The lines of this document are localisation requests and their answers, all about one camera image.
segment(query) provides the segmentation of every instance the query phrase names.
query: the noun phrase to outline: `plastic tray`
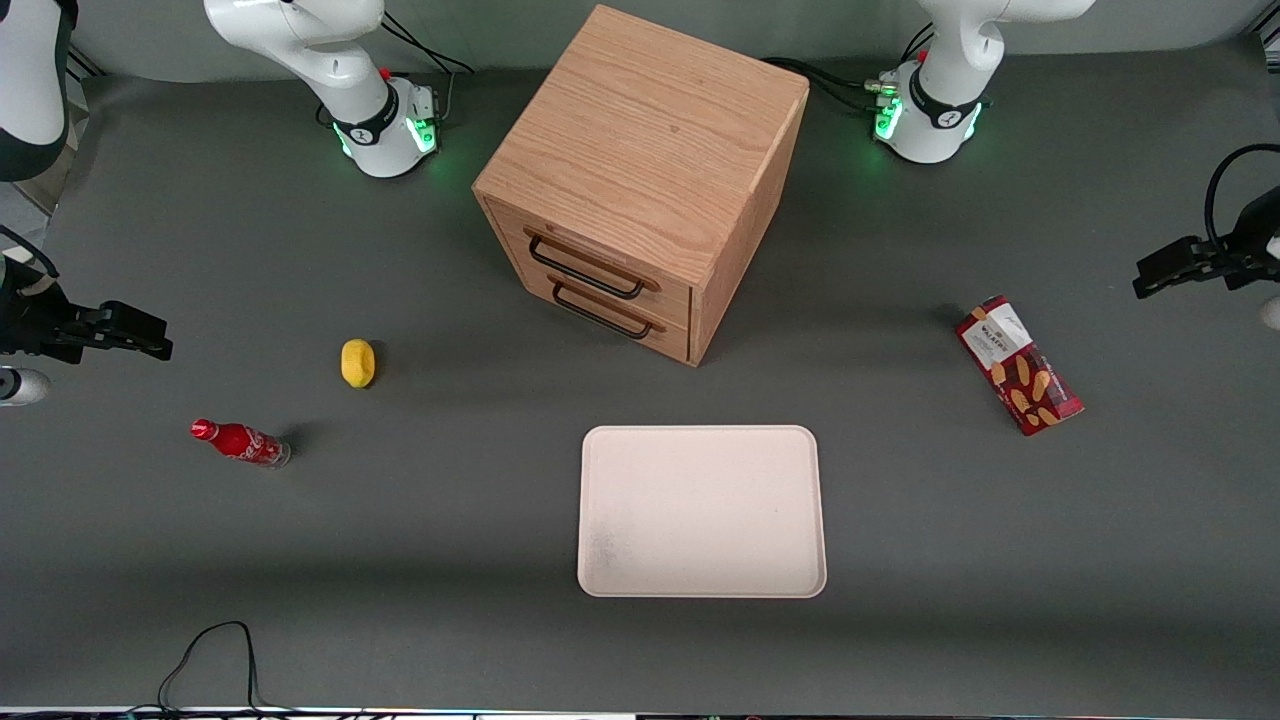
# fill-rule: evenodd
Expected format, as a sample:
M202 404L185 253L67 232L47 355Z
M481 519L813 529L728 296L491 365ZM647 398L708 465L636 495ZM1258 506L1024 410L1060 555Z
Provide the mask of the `plastic tray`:
M582 441L577 582L596 597L818 594L827 555L813 433L593 429Z

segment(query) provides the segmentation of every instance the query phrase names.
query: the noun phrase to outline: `drawer handle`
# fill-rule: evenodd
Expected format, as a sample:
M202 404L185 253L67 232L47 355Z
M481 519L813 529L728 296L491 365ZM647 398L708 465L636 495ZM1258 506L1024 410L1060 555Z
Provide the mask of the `drawer handle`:
M612 295L613 297L618 297L621 300L635 300L640 295L640 291L644 290L644 281L636 281L636 286L634 288L631 288L631 290L621 290L621 288L613 287L612 284L600 282L600 281L593 278L591 275L586 275L584 273L580 273L580 272L575 270L573 268L570 268L564 263L559 263L559 261L552 260L550 258L548 258L548 256L538 252L538 246L541 245L541 243L543 243L543 238L541 238L541 236L538 236L538 234L532 236L532 240L529 241L529 254L534 256L534 260L538 260L539 263L541 263L543 265L547 265L548 268L553 268L556 270L559 270L559 272L564 273L566 275L568 275L568 277L571 277L571 278L573 278L576 281L581 281L581 282L584 282L584 283L594 287L595 290L598 290L600 292L607 292L607 293Z
M573 313L575 315L580 315L582 318L586 318L588 320L591 320L593 323L599 323L599 324L609 328L611 331L613 331L613 332L616 332L618 334L627 336L631 340L644 340L644 338L649 337L649 331L653 329L653 323L645 323L644 328L641 328L639 331L628 331L628 329L623 328L622 325L620 325L620 324L617 324L617 323L614 323L614 322L612 322L609 319L602 318L602 316L596 315L595 313L591 313L586 307L580 307L577 305L573 305L568 300L564 300L563 297L559 296L559 291L562 291L562 290L564 290L564 284L563 283L556 283L556 287L552 290L552 299L556 301L557 305L559 305L561 307L568 310L570 313Z

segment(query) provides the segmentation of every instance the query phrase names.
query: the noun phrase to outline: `drawer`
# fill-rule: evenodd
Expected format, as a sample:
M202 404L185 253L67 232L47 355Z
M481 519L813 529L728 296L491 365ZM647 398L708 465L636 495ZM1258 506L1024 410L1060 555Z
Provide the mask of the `drawer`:
M553 302L580 318L591 320L614 333L686 363L689 360L689 329L684 325L645 316L626 307L613 297L595 292L556 273L525 277L529 292Z
M611 260L588 251L554 224L502 202L490 201L489 209L526 284L538 275L557 273L595 290L618 307L634 306L668 323L689 325L689 286L660 273L628 268L625 258Z

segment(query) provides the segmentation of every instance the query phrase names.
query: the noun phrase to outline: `gray table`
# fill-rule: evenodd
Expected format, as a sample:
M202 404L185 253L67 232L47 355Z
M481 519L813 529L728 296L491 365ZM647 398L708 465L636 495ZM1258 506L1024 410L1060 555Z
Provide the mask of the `gray table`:
M1276 288L1129 287L1199 231L1221 156L1280 137L1256 42L1010 59L934 168L815 96L696 370L507 265L468 186L539 79L460 81L443 154L394 181L300 82L90 88L49 247L73 299L152 311L177 350L28 360L55 393L0 413L0 703L146 702L239 618L292 705L1280 714ZM1224 220L1274 182L1242 161ZM950 327L997 292L1088 406L1033 439ZM367 392L351 337L381 345ZM224 461L186 436L202 415L301 452ZM607 423L812 428L826 592L585 596L579 443ZM233 634L188 673L175 701L242 702Z

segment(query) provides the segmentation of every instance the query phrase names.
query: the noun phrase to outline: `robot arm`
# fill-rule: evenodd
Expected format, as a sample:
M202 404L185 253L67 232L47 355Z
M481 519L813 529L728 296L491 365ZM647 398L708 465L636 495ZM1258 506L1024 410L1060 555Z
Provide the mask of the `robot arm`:
M973 135L978 99L1005 58L996 23L1044 23L1084 14L1094 0L919 0L933 18L928 59L881 74L906 92L877 118L876 137L915 163L941 163Z
M1222 278L1226 290L1256 281L1280 282L1280 186L1245 205L1230 233L1219 237L1213 220L1217 184L1226 169L1244 155L1263 151L1280 152L1280 145L1247 145L1219 163L1204 193L1204 238L1187 236L1139 260L1133 281L1139 300L1175 284L1216 278Z
M5 225L4 234L27 249L45 272L0 256L0 355L45 355L72 365L86 347L137 350L157 360L173 355L168 324L116 300L90 309L67 300L58 269L38 247Z
M33 178L67 142L76 0L0 0L0 182Z
M207 0L205 14L227 42L293 70L337 120L358 123L387 101L378 68L352 42L378 29L383 0ZM317 51L312 45L326 47Z
M302 78L365 173L394 177L436 149L435 96L384 78L355 38L379 27L383 0L205 0L224 40Z

